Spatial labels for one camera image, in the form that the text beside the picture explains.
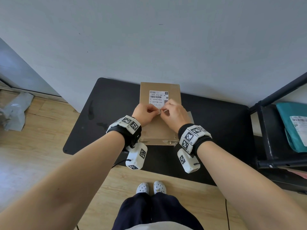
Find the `hand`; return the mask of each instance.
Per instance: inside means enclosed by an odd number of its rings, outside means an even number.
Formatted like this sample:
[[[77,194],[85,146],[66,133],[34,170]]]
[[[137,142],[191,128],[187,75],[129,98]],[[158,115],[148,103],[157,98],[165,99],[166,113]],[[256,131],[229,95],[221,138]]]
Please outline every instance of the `hand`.
[[[172,129],[176,133],[178,133],[179,129],[183,125],[191,123],[187,111],[183,108],[182,105],[176,103],[172,99],[170,99],[161,108],[161,118],[166,122],[170,129]]]
[[[139,104],[136,106],[132,117],[134,117],[137,121],[140,122],[141,126],[144,127],[149,124],[152,119],[159,114],[160,111],[152,104]]]

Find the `gray door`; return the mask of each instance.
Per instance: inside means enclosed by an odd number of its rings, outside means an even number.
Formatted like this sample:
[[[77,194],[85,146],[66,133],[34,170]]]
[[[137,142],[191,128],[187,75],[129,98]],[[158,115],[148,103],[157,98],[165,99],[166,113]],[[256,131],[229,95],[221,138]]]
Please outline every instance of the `gray door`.
[[[9,45],[0,38],[0,86],[60,96]]]

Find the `white shirt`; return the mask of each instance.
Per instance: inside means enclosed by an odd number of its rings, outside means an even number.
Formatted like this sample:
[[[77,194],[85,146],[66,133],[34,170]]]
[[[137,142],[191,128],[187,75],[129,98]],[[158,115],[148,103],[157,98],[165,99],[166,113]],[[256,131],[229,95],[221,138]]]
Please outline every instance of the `white shirt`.
[[[175,222],[156,222],[151,224],[139,224],[132,228],[129,228],[129,230],[161,230],[161,229],[167,229],[167,230],[192,230],[182,224],[178,224]]]

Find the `teal package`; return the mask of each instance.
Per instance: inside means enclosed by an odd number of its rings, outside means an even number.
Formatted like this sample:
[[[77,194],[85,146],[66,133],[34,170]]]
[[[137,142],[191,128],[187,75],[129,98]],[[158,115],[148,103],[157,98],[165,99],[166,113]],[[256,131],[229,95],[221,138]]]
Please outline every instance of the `teal package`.
[[[290,147],[296,152],[307,152],[307,104],[280,102],[276,107]]]

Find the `cardboard box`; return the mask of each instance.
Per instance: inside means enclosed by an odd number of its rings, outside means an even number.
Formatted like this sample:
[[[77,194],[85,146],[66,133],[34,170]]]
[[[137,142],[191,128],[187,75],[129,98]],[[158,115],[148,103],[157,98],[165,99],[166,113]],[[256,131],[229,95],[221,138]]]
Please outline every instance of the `cardboard box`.
[[[180,86],[166,83],[141,82],[140,103],[152,103],[161,108],[169,99],[181,104]],[[176,145],[178,135],[171,130],[161,119],[160,115],[154,117],[152,122],[142,127],[140,142],[146,145]]]

